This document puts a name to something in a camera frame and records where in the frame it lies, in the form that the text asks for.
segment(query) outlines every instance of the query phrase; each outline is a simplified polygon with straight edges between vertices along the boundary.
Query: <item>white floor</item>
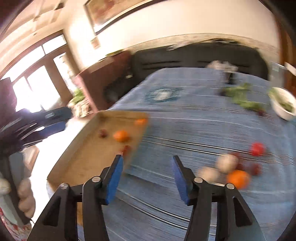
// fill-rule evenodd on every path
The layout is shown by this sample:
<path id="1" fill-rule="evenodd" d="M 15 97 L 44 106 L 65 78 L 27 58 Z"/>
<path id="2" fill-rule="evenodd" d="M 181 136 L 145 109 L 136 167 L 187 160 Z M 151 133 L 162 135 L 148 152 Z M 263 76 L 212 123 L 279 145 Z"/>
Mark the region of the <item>white floor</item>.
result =
<path id="1" fill-rule="evenodd" d="M 46 178 L 48 174 L 65 149 L 90 118 L 91 117 L 83 119 L 73 118 L 69 120 L 63 132 L 56 133 L 36 145 L 40 152 L 30 177 L 33 194 L 36 200 L 36 211 L 32 218 L 34 222 L 37 221 L 49 201 L 46 190 Z"/>

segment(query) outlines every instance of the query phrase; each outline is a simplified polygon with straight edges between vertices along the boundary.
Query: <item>silver screw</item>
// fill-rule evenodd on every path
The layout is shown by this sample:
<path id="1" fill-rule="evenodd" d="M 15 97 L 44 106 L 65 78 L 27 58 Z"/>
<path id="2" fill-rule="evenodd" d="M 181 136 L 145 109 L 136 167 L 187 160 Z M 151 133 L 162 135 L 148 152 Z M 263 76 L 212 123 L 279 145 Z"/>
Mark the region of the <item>silver screw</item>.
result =
<path id="1" fill-rule="evenodd" d="M 101 178 L 100 177 L 93 177 L 91 180 L 93 183 L 98 183 L 101 180 Z"/>
<path id="2" fill-rule="evenodd" d="M 67 189 L 69 187 L 69 185 L 67 183 L 62 183 L 60 185 L 61 189 Z"/>
<path id="3" fill-rule="evenodd" d="M 201 177 L 196 177 L 196 178 L 194 179 L 194 181 L 195 181 L 196 183 L 202 183 L 202 182 L 203 182 L 203 179 L 202 179 Z"/>
<path id="4" fill-rule="evenodd" d="M 228 183 L 228 184 L 226 185 L 226 187 L 227 187 L 228 189 L 234 189 L 234 185 L 233 185 L 232 183 Z"/>

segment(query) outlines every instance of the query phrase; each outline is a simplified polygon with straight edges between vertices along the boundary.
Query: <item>person's hand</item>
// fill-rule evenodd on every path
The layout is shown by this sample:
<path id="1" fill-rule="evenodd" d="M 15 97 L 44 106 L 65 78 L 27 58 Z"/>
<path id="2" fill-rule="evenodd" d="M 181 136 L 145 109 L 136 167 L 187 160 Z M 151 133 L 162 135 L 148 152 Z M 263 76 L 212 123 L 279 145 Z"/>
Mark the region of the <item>person's hand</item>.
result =
<path id="1" fill-rule="evenodd" d="M 9 182 L 6 179 L 0 178 L 0 195 L 8 194 L 10 191 Z M 20 182 L 17 193 L 20 198 L 18 208 L 24 212 L 27 218 L 32 218 L 35 212 L 36 202 L 29 178 L 25 178 Z"/>

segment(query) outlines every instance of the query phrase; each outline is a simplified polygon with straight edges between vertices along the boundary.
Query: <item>black leather couch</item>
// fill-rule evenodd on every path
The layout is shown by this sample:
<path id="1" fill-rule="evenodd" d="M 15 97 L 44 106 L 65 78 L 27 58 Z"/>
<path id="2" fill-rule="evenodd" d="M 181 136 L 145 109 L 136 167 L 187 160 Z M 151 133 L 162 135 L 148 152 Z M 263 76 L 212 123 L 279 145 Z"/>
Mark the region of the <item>black leather couch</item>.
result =
<path id="1" fill-rule="evenodd" d="M 268 68 L 256 49 L 228 43 L 194 43 L 167 51 L 159 47 L 136 52 L 132 56 L 130 73 L 117 79 L 104 90 L 108 102 L 115 102 L 153 72 L 163 68 L 206 67 L 214 60 L 228 61 L 238 66 L 238 72 L 268 79 Z"/>

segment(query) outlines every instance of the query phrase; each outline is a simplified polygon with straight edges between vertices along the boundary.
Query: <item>blue tablecloth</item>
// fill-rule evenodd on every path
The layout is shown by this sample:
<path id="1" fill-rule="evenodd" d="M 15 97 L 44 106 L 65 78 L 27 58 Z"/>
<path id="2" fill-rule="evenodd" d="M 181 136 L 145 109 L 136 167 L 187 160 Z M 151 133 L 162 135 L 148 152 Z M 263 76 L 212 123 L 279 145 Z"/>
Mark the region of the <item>blue tablecloth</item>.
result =
<path id="1" fill-rule="evenodd" d="M 150 119 L 116 199 L 103 210 L 110 240 L 183 240 L 192 207 L 180 200 L 171 157 L 178 155 L 184 166 L 195 171 L 214 167 L 218 155 L 232 150 L 251 158 L 247 165 L 256 161 L 262 165 L 262 175 L 253 177 L 241 194 L 267 241 L 281 235 L 296 210 L 296 127 L 272 110 L 268 81 L 241 73 L 235 76 L 237 84 L 252 84 L 248 99 L 264 103 L 265 117 L 219 96 L 219 88 L 225 86 L 222 72 L 201 68 L 159 70 L 111 108 L 144 111 Z M 246 152 L 255 141 L 270 154 L 249 156 Z M 209 240 L 215 240 L 216 214 L 213 204 Z"/>

